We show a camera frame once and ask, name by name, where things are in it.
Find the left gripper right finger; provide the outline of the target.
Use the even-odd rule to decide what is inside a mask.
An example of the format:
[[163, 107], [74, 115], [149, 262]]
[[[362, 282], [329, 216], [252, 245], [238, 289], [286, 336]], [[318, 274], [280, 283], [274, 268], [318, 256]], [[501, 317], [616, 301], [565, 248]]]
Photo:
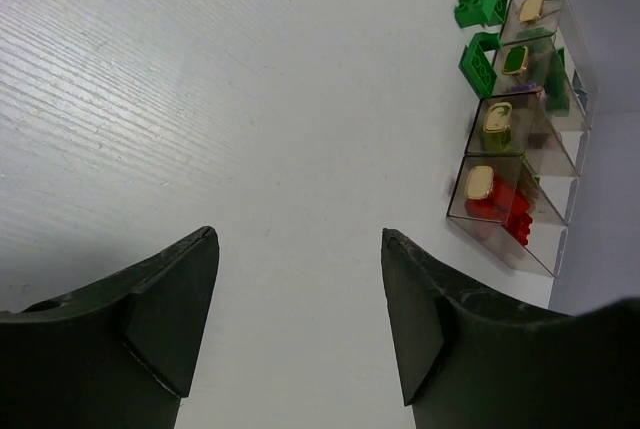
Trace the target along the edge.
[[419, 428], [635, 428], [639, 302], [543, 309], [437, 260], [398, 230], [381, 267], [400, 385]]

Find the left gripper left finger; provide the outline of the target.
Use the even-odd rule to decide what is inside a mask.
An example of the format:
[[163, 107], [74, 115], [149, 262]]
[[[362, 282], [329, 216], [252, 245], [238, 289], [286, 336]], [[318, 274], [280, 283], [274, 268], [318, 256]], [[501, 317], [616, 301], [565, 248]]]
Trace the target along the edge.
[[205, 226], [94, 283], [3, 312], [2, 426], [173, 427], [218, 265], [218, 236]]

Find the red long lego brick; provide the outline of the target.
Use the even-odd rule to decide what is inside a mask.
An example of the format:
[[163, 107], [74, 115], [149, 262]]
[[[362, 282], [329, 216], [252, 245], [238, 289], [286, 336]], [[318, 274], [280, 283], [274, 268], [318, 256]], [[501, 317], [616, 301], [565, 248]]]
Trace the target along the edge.
[[511, 213], [529, 214], [531, 209], [529, 200], [520, 189], [487, 167], [478, 166], [471, 171], [464, 194], [468, 215], [500, 222], [503, 227]]

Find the lime lego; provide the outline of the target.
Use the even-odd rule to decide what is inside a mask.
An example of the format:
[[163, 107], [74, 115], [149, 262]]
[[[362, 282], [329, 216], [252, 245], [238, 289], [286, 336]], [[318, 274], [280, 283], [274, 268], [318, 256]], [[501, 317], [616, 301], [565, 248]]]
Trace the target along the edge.
[[509, 128], [496, 131], [481, 131], [481, 147], [487, 153], [509, 153], [514, 150], [512, 132]]

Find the red small lego brick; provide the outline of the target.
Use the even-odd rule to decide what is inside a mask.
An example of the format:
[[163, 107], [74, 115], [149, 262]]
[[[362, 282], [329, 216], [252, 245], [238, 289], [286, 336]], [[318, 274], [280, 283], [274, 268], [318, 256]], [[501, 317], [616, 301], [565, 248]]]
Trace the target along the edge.
[[533, 219], [528, 213], [511, 213], [504, 228], [520, 245], [526, 247], [529, 243], [532, 223]]

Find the clear compartment organizer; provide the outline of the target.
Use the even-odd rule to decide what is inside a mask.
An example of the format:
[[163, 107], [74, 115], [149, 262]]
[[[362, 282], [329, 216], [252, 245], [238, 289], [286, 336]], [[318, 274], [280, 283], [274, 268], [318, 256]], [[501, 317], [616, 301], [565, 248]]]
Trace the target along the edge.
[[[556, 277], [593, 125], [598, 86], [569, 0], [509, 0], [503, 25], [468, 27], [498, 33], [502, 48], [487, 53], [497, 81], [479, 99], [447, 209], [448, 220], [511, 270]], [[542, 85], [545, 96], [508, 94], [516, 84]], [[487, 153], [481, 131], [509, 128], [514, 150]], [[500, 222], [465, 209], [465, 183], [487, 167], [529, 200], [529, 243], [520, 245]]]

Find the green flat lego plate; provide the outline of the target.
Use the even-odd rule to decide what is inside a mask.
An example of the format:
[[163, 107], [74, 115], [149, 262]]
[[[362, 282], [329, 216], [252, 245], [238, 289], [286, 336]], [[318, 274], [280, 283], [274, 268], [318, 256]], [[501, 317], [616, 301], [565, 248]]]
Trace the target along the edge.
[[502, 48], [498, 33], [477, 32], [465, 46], [459, 69], [480, 98], [489, 98], [497, 81], [497, 73], [487, 57], [488, 52]]

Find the green lego brick top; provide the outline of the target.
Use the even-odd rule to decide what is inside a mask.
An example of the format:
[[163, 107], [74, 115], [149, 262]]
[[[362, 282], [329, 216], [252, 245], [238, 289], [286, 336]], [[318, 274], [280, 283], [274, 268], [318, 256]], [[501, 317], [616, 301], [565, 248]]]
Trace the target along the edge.
[[454, 17], [460, 28], [504, 24], [509, 0], [458, 0]]

